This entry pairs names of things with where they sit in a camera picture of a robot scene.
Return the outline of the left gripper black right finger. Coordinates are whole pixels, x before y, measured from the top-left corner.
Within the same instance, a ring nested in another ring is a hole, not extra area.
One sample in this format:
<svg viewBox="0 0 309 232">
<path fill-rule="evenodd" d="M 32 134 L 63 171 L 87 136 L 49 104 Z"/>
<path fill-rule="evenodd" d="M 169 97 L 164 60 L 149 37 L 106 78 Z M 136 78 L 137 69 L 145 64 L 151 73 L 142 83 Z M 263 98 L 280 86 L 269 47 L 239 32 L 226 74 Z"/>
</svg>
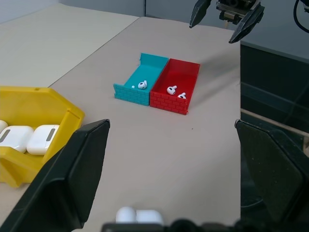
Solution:
<svg viewBox="0 0 309 232">
<path fill-rule="evenodd" d="M 283 131 L 239 120 L 250 176 L 276 222 L 309 221 L 309 159 Z"/>
</svg>

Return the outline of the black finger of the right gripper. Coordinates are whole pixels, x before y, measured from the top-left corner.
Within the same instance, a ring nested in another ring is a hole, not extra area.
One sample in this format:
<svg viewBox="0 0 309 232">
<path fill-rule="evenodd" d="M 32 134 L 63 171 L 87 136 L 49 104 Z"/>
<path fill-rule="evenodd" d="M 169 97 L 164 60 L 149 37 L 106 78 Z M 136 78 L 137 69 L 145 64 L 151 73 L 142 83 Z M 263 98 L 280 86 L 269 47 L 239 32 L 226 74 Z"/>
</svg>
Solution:
<svg viewBox="0 0 309 232">
<path fill-rule="evenodd" d="M 211 0 L 198 0 L 195 3 L 189 22 L 189 28 L 193 28 L 201 22 L 201 20 L 206 15 L 210 4 Z"/>
<path fill-rule="evenodd" d="M 236 43 L 248 35 L 255 25 L 261 21 L 264 15 L 264 9 L 264 6 L 258 4 L 252 10 L 249 10 L 245 17 L 239 22 L 236 30 L 229 40 L 229 43 Z"/>
</svg>

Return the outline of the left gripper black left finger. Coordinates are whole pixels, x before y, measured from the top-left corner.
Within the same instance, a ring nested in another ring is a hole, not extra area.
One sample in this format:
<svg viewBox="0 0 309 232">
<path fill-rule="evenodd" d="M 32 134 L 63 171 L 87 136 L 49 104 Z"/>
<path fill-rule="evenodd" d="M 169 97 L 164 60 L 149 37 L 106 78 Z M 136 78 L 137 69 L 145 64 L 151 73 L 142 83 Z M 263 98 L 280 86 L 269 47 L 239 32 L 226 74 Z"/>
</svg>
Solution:
<svg viewBox="0 0 309 232">
<path fill-rule="evenodd" d="M 2 232 L 71 232 L 87 222 L 101 178 L 110 121 L 76 130 L 42 167 Z"/>
</svg>

